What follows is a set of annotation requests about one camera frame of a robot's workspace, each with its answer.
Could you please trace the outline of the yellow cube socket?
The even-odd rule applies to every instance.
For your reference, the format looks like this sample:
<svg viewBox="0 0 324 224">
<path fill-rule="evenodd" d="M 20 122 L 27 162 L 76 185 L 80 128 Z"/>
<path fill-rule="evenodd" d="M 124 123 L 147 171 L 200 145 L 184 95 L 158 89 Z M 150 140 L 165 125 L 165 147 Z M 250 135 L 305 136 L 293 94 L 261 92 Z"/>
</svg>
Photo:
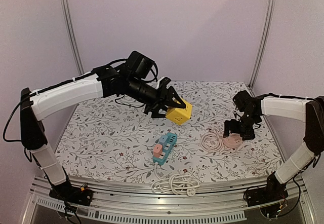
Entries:
<svg viewBox="0 0 324 224">
<path fill-rule="evenodd" d="M 182 125 L 191 119 L 192 104 L 184 100 L 185 108 L 168 108 L 166 118 L 178 125 Z"/>
</svg>

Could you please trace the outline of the blue plug adapter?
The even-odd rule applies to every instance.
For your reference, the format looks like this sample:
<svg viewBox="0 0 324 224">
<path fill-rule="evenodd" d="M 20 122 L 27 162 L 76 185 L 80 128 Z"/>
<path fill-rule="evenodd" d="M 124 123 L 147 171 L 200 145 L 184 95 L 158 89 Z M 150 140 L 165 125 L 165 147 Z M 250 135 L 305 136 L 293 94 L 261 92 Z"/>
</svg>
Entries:
<svg viewBox="0 0 324 224">
<path fill-rule="evenodd" d="M 161 144 L 161 145 L 165 145 L 168 141 L 168 136 L 167 135 L 162 135 L 160 138 L 159 138 L 159 141 L 158 143 Z"/>
</svg>

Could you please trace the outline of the teal power strip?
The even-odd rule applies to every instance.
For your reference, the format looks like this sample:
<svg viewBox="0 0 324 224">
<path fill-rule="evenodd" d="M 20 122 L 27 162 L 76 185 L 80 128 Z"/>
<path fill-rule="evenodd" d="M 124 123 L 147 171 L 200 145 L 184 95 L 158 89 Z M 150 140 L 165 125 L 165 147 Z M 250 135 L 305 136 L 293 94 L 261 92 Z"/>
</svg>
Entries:
<svg viewBox="0 0 324 224">
<path fill-rule="evenodd" d="M 164 156 L 162 158 L 155 158 L 154 156 L 152 157 L 153 162 L 160 166 L 163 165 L 167 161 L 169 154 L 172 152 L 173 147 L 177 143 L 177 134 L 168 132 L 165 135 L 168 136 L 168 141 L 165 145 L 163 145 Z"/>
</svg>

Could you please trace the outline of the pink plug adapter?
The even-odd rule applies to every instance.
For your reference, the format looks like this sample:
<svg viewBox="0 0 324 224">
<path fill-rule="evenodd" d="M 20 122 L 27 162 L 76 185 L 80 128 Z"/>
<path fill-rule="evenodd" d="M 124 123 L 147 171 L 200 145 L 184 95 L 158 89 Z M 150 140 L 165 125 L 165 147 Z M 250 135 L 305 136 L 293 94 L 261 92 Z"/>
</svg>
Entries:
<svg viewBox="0 0 324 224">
<path fill-rule="evenodd" d="M 156 144 L 153 149 L 153 156 L 155 158 L 162 158 L 164 156 L 163 149 L 164 149 L 164 147 L 162 144 Z"/>
</svg>

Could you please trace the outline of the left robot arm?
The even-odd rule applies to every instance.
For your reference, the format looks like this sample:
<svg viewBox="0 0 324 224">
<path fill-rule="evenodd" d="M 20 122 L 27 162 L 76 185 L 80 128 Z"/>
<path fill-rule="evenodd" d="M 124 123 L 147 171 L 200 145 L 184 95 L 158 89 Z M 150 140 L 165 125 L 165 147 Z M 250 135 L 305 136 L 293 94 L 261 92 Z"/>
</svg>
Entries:
<svg viewBox="0 0 324 224">
<path fill-rule="evenodd" d="M 20 111 L 20 139 L 46 174 L 52 189 L 65 201 L 75 197 L 75 187 L 48 145 L 43 119 L 72 105 L 112 95 L 127 95 L 144 104 L 144 113 L 165 118 L 172 109 L 186 109 L 168 77 L 157 78 L 152 59 L 133 51 L 126 59 L 117 59 L 90 72 L 53 86 L 21 91 L 15 110 Z"/>
</svg>

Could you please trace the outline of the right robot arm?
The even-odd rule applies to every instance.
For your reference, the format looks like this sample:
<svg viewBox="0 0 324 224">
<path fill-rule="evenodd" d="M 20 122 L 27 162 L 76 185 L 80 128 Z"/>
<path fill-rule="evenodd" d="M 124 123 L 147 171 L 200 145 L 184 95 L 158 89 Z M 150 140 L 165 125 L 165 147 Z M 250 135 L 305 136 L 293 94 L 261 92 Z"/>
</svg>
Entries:
<svg viewBox="0 0 324 224">
<path fill-rule="evenodd" d="M 252 96 L 239 91 L 233 97 L 235 108 L 241 113 L 236 119 L 226 120 L 223 137 L 236 134 L 243 141 L 256 137 L 255 130 L 262 119 L 271 118 L 275 129 L 282 134 L 296 133 L 300 141 L 289 158 L 266 179 L 266 186 L 248 190 L 247 197 L 267 202 L 287 196 L 286 185 L 309 166 L 315 167 L 323 153 L 323 96 L 316 98 L 276 95 Z"/>
</svg>

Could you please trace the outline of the floral table mat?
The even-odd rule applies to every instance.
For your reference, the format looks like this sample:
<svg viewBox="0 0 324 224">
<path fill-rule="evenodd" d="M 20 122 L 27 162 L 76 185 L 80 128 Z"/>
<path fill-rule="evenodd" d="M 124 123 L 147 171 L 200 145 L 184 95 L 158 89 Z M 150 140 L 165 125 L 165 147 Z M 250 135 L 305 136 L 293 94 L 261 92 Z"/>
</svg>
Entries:
<svg viewBox="0 0 324 224">
<path fill-rule="evenodd" d="M 153 119 L 129 97 L 79 104 L 56 148 L 56 157 L 71 176 L 120 182 L 152 183 L 174 173 L 200 182 L 267 176 L 282 158 L 265 123 L 253 140 L 236 149 L 222 144 L 224 122 L 234 117 L 233 96 L 241 82 L 173 82 L 177 93 L 192 104 L 189 121 L 177 125 Z M 177 143 L 163 165 L 152 160 L 158 139 L 168 132 Z"/>
</svg>

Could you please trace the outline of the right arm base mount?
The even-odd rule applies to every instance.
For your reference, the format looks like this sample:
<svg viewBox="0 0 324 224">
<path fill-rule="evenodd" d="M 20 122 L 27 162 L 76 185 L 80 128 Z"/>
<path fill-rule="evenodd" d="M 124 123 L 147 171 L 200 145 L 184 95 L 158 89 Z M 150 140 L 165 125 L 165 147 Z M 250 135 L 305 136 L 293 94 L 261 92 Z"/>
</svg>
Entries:
<svg viewBox="0 0 324 224">
<path fill-rule="evenodd" d="M 264 187 L 252 186 L 245 190 L 243 199 L 249 207 L 285 199 L 288 197 L 286 186 L 286 184 Z"/>
</svg>

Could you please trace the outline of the aluminium front rail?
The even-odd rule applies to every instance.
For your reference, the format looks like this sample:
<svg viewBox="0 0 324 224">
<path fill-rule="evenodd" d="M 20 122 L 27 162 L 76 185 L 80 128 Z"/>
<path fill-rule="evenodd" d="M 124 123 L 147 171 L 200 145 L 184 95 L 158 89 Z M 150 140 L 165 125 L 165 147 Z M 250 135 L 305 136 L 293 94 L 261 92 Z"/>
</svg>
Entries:
<svg viewBox="0 0 324 224">
<path fill-rule="evenodd" d="M 316 223 L 302 178 L 287 185 L 289 196 L 277 218 L 266 218 L 261 206 L 248 206 L 246 189 L 265 184 L 264 177 L 202 184 L 195 196 L 156 194 L 149 184 L 72 177 L 93 190 L 90 206 L 78 206 L 82 223 Z"/>
</svg>

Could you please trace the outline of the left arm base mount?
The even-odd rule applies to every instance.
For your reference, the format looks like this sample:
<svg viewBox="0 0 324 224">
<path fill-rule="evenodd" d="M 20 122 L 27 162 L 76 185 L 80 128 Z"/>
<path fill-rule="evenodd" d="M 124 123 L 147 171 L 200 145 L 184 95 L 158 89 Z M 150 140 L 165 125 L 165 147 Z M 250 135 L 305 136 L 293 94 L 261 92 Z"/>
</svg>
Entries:
<svg viewBox="0 0 324 224">
<path fill-rule="evenodd" d="M 49 196 L 68 203 L 90 206 L 94 192 L 84 187 L 72 186 L 69 182 L 52 186 Z"/>
</svg>

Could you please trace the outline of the right aluminium frame post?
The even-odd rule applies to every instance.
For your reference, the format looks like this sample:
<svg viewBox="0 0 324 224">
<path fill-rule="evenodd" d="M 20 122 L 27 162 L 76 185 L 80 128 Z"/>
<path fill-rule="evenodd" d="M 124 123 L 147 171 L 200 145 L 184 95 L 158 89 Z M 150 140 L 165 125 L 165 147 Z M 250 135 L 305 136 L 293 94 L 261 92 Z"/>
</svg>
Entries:
<svg viewBox="0 0 324 224">
<path fill-rule="evenodd" d="M 263 56 L 264 56 L 264 53 L 266 50 L 267 40 L 269 37 L 272 18 L 273 18 L 273 14 L 274 14 L 274 10 L 275 10 L 275 2 L 276 2 L 276 0 L 268 0 L 266 14 L 265 14 L 265 21 L 264 21 L 264 25 L 263 25 L 259 48 L 257 51 L 255 63 L 254 63 L 253 69 L 252 69 L 252 74 L 251 74 L 251 77 L 250 77 L 250 80 L 248 83 L 248 87 L 250 90 L 253 90 L 253 88 L 256 84 L 256 80 L 258 78 L 258 74 L 259 74 L 260 67 L 262 64 Z"/>
</svg>

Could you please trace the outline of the aluminium frame post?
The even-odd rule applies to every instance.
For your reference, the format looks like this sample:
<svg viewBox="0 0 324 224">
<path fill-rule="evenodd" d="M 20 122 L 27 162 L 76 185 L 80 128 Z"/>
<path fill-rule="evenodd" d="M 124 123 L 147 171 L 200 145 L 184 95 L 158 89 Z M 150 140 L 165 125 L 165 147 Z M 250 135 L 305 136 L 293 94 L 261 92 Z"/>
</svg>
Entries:
<svg viewBox="0 0 324 224">
<path fill-rule="evenodd" d="M 73 29 L 73 22 L 72 22 L 69 2 L 68 2 L 68 0 L 60 0 L 60 2 L 61 2 L 61 6 L 62 6 L 63 17 L 65 20 L 65 26 L 66 26 L 67 35 L 68 35 L 68 39 L 70 42 L 75 66 L 76 66 L 78 74 L 81 75 L 81 74 L 85 73 L 85 70 L 84 70 L 84 66 L 83 66 L 81 56 L 79 53 L 79 49 L 78 49 L 78 45 L 77 45 L 77 41 L 76 41 L 76 37 L 75 37 L 75 32 Z"/>
<path fill-rule="evenodd" d="M 264 56 L 264 53 L 266 50 L 267 40 L 269 37 L 272 18 L 273 18 L 273 14 L 274 14 L 274 10 L 275 10 L 275 2 L 276 2 L 276 0 L 268 0 L 266 14 L 265 14 L 265 21 L 264 21 L 264 25 L 263 25 L 259 48 L 257 51 L 255 63 L 254 63 L 253 69 L 252 69 L 252 74 L 251 74 L 251 77 L 250 77 L 250 80 L 248 83 L 248 87 L 250 90 L 253 90 L 253 88 L 256 84 L 256 80 L 258 78 L 258 74 L 259 74 L 260 67 L 262 64 L 263 56 Z"/>
</svg>

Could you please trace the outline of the left aluminium frame post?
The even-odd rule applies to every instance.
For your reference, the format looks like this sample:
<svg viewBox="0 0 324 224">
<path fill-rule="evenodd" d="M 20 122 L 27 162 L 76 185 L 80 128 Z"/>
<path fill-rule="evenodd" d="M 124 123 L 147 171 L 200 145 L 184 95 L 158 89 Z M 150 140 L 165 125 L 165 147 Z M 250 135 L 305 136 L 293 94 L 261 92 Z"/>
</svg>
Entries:
<svg viewBox="0 0 324 224">
<path fill-rule="evenodd" d="M 84 66 L 83 66 L 81 56 L 79 53 L 79 49 L 78 49 L 78 45 L 77 45 L 77 41 L 76 41 L 76 37 L 75 37 L 75 32 L 73 29 L 73 22 L 72 22 L 69 2 L 68 2 L 68 0 L 60 0 L 60 2 L 61 2 L 61 6 L 62 6 L 63 17 L 65 20 L 65 26 L 66 26 L 67 35 L 68 35 L 68 39 L 70 42 L 75 66 L 76 66 L 78 74 L 81 75 L 81 74 L 85 73 L 85 70 L 84 70 Z"/>
</svg>

